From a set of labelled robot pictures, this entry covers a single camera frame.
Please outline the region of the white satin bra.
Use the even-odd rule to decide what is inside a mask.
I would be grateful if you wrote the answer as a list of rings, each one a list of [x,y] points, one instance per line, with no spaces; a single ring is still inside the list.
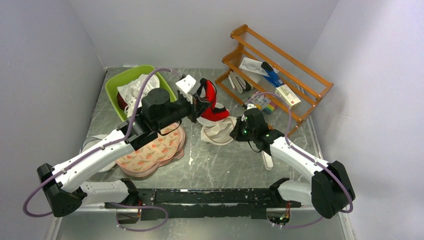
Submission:
[[[140,93],[140,90],[142,88],[142,85],[145,83],[147,78],[146,74],[141,74],[136,80],[133,80],[132,82],[128,83],[124,89],[122,98],[127,103],[127,106],[124,108],[125,112],[129,111],[130,107],[133,107],[138,95]],[[142,91],[141,97],[145,97],[151,90],[155,88],[160,87],[160,80],[156,75],[153,75],[150,77],[150,79],[147,81],[146,86],[144,87]]]

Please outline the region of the red garment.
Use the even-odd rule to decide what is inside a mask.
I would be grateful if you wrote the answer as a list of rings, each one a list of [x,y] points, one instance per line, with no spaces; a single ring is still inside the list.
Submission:
[[[208,79],[201,78],[200,88],[196,91],[198,96],[210,103],[210,106],[202,113],[201,117],[218,122],[230,116],[230,112],[225,106],[217,106],[217,89],[215,85]]]

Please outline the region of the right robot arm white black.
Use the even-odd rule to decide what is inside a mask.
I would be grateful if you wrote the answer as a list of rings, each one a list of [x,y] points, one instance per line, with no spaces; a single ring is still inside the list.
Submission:
[[[355,193],[345,166],[339,161],[318,159],[299,148],[284,133],[269,128],[259,109],[245,110],[229,135],[237,142],[253,143],[259,151],[284,161],[307,179],[277,183],[269,197],[275,207],[288,201],[307,204],[326,219],[353,211]]]

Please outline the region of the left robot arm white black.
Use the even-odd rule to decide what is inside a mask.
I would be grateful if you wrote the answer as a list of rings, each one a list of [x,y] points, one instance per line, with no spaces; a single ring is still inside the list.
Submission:
[[[141,109],[122,122],[103,140],[74,158],[37,168],[43,193],[55,217],[64,217],[79,207],[117,203],[126,208],[139,205],[139,191],[129,179],[115,182],[88,182],[108,164],[141,149],[158,138],[165,127],[188,118],[194,122],[215,100],[214,93],[200,87],[179,90],[172,102],[168,91],[155,88],[141,98]]]

